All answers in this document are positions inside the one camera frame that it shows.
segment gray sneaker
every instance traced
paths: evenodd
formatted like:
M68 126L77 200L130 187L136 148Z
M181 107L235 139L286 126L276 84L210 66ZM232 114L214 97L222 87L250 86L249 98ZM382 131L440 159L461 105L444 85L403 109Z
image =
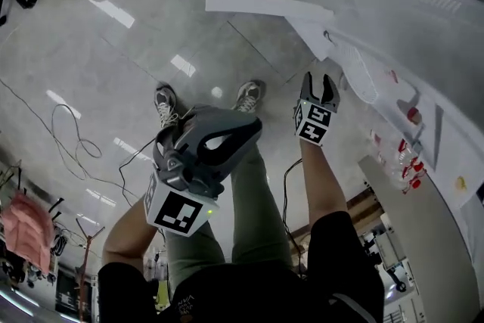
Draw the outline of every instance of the gray sneaker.
M254 79L244 83L237 94L237 102L232 107L233 110L240 112L253 113L256 111L257 104L264 97L265 83Z
M154 106L160 115L161 128L174 126L178 122L176 94L169 85L158 86L154 92Z

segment pink cloth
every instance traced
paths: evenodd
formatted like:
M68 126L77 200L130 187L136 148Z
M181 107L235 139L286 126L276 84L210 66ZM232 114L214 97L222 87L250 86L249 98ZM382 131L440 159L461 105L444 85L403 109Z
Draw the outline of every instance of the pink cloth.
M2 213L2 219L7 249L31 262L47 275L51 261L51 244L54 240L54 226L50 214L18 191L10 206Z

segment gray floor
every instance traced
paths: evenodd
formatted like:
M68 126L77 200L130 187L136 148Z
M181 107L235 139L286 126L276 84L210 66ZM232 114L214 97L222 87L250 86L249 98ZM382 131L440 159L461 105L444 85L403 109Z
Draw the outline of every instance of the gray floor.
M135 22L127 28L91 1L111 2ZM263 79L268 88L260 112L265 131L259 146L281 206L282 175L299 157L291 116L303 74L307 69L322 74L328 67L338 77L339 69L318 64L283 19L206 13L204 5L204 0L39 0L34 9L23 11L6 4L9 21L0 28L0 42L11 36L0 52L0 77L48 126L56 104L48 93L78 110L81 136L103 153L93 159L79 151L79 160L92 175L117 183L117 168L130 155L117 139L139 149L157 133L152 97L159 81L169 82L188 106L203 102L230 107L243 82ZM109 229L127 209L120 189L77 179L64 168L42 124L4 87L0 101L0 146L12 160L22 159L26 174L42 190L66 199L60 221L74 229L74 216L81 215L92 231L102 225ZM58 138L74 152L72 117L58 110L54 124ZM145 153L150 156L150 149ZM75 174L82 174L70 160L67 163ZM149 160L136 159L125 169L126 187L141 196L150 172ZM358 173L356 178L353 171L342 174L350 184L352 179L360 184ZM301 227L307 223L307 204L300 172L294 173L289 189L290 225ZM220 205L223 215L214 218L213 225L229 252L230 192L221 196ZM100 253L106 235L93 244L95 253ZM82 254L71 248L64 259L78 265ZM94 257L88 269L96 265Z

